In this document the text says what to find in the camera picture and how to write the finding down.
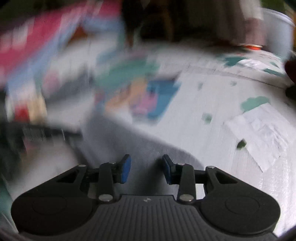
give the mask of screw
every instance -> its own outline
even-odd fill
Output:
[[[184,202],[191,202],[192,200],[194,200],[194,197],[190,194],[182,194],[179,198]]]
[[[113,196],[110,194],[102,194],[99,196],[99,200],[102,202],[109,202],[113,199]]]

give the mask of white container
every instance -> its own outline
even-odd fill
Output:
[[[263,8],[263,16],[266,26],[266,50],[287,60],[293,49],[293,20],[283,13],[266,8]]]

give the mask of blue gripper pad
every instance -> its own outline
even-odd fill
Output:
[[[128,179],[129,171],[131,169],[131,156],[125,155],[120,162],[123,162],[120,183],[124,184]]]

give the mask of orange object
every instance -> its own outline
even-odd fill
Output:
[[[119,91],[105,105],[106,112],[112,112],[122,106],[130,105],[134,99],[141,98],[146,93],[147,82],[145,78],[133,80],[126,89]]]
[[[252,49],[252,50],[261,50],[261,47],[246,45],[245,48]]]

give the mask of paper sheet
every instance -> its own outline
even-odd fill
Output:
[[[296,139],[296,129],[270,104],[266,103],[226,122],[262,172],[287,155]]]

